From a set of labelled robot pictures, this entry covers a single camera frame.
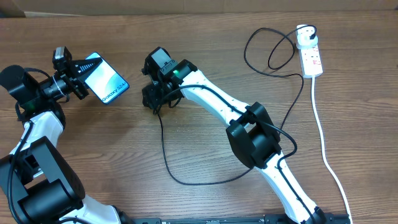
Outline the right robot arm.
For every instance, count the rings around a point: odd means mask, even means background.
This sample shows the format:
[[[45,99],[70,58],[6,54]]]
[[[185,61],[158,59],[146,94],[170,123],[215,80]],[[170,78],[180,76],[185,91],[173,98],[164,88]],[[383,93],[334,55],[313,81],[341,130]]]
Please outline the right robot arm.
[[[326,216],[303,191],[286,163],[280,137],[260,103],[249,105],[229,96],[188,60],[176,62],[162,47],[144,61],[144,75],[152,84],[142,90],[143,105],[159,113],[162,105],[186,98],[204,107],[226,127],[232,152],[249,169],[257,169],[281,201],[293,223],[326,223]]]

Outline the blue Samsung Galaxy smartphone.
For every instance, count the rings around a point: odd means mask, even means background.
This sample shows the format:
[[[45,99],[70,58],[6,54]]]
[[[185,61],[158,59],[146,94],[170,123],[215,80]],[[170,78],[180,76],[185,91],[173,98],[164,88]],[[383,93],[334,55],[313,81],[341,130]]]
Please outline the blue Samsung Galaxy smartphone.
[[[102,103],[107,105],[128,90],[129,84],[100,54],[93,52],[86,59],[93,58],[101,58],[102,62],[85,83]]]

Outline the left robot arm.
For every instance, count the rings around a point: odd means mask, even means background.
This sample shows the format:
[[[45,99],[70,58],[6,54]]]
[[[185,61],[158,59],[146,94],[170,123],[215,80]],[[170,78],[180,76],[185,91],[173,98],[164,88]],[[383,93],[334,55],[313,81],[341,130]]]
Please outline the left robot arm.
[[[12,216],[18,223],[131,223],[120,209],[88,196],[57,150],[66,126],[62,103],[71,94],[84,99],[94,93],[108,104],[129,85],[97,53],[74,60],[61,47],[52,63],[55,73],[42,82],[34,68],[11,65],[1,72],[24,127],[17,146],[1,159],[1,188]]]

